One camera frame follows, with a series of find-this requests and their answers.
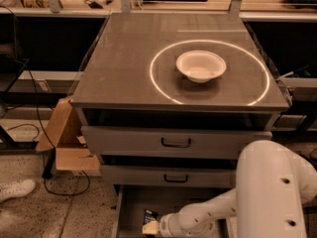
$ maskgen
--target sneaker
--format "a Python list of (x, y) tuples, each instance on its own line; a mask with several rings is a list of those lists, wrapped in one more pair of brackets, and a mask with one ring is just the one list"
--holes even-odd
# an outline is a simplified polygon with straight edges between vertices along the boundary
[(36, 185), (36, 182), (32, 179), (13, 181), (11, 183), (1, 183), (0, 203), (9, 198), (24, 197), (32, 192)]

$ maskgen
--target light ring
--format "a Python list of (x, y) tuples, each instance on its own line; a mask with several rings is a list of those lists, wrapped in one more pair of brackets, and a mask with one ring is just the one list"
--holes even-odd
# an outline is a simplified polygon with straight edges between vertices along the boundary
[(156, 60), (158, 59), (158, 57), (164, 53), (165, 51), (167, 51), (168, 49), (171, 49), (173, 47), (176, 47), (176, 46), (179, 46), (179, 45), (182, 45), (182, 44), (190, 44), (190, 43), (212, 43), (212, 44), (220, 44), (220, 45), (225, 45), (225, 46), (228, 46), (228, 47), (231, 47), (231, 48), (234, 48), (236, 50), (239, 50), (241, 52), (244, 52), (245, 54), (247, 54), (248, 56), (250, 56), (251, 58), (253, 58), (254, 60), (256, 60), (258, 62), (258, 64), (261, 66), (264, 74), (265, 74), (265, 78), (266, 78), (266, 86), (265, 86), (265, 89), (264, 89), (264, 92), (260, 95), (260, 97), (258, 99), (256, 99), (255, 101), (252, 101), (250, 103), (247, 104), (247, 106), (253, 106), (255, 105), (256, 103), (260, 102), (267, 94), (268, 90), (269, 90), (269, 74), (266, 70), (266, 66), (262, 63), (261, 60), (259, 60), (256, 56), (254, 56), (253, 54), (251, 54), (250, 52), (246, 51), (245, 49), (237, 46), (237, 45), (233, 45), (233, 44), (229, 44), (229, 43), (226, 43), (226, 42), (221, 42), (221, 41), (215, 41), (215, 40), (188, 40), (188, 41), (183, 41), (183, 42), (179, 42), (179, 43), (175, 43), (175, 44), (172, 44), (172, 45), (169, 45), (167, 47), (165, 47), (164, 49), (162, 49), (161, 51), (159, 51), (155, 57), (152, 59), (151, 61), (151, 64), (150, 64), (150, 78), (151, 78), (151, 81), (153, 83), (153, 85), (156, 87), (156, 89), (158, 90), (158, 92), (160, 94), (162, 94), (164, 97), (166, 97), (167, 99), (170, 99), (171, 101), (173, 101), (174, 103), (176, 104), (184, 104), (174, 98), (171, 98), (167, 93), (165, 93), (163, 90), (160, 89), (160, 87), (157, 85), (155, 79), (154, 79), (154, 64), (156, 62)]

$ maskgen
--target drawer front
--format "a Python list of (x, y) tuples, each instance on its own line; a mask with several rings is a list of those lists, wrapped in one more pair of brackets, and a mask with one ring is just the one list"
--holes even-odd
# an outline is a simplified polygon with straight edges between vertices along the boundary
[(83, 126), (89, 150), (97, 155), (238, 159), (246, 145), (269, 140), (268, 131), (196, 131)]
[(235, 171), (143, 167), (100, 167), (103, 180), (111, 184), (224, 187), (235, 186)]

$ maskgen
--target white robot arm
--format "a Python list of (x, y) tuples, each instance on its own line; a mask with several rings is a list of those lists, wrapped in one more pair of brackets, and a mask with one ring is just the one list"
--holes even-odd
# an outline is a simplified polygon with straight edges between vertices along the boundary
[(215, 220), (237, 214), (240, 238), (306, 238), (302, 204), (316, 194), (311, 164), (278, 143), (256, 141), (239, 156), (237, 188), (163, 216), (158, 230), (163, 237), (210, 238)]

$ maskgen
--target gray drawer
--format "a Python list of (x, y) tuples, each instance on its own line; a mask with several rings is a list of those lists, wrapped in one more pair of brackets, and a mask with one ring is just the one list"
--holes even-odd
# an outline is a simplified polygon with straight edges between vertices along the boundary
[(97, 155), (238, 159), (255, 140), (269, 140), (268, 131), (207, 131), (83, 126), (89, 150)]
[(100, 173), (103, 180), (111, 184), (232, 188), (236, 182), (236, 172), (234, 170), (102, 165)]
[[(178, 211), (186, 204), (206, 201), (222, 192), (223, 189), (216, 188), (121, 186), (117, 202), (117, 219), (111, 238), (143, 237), (142, 226), (146, 209), (157, 212), (160, 219), (165, 214)], [(216, 229), (211, 238), (233, 238), (228, 220), (216, 222)]]

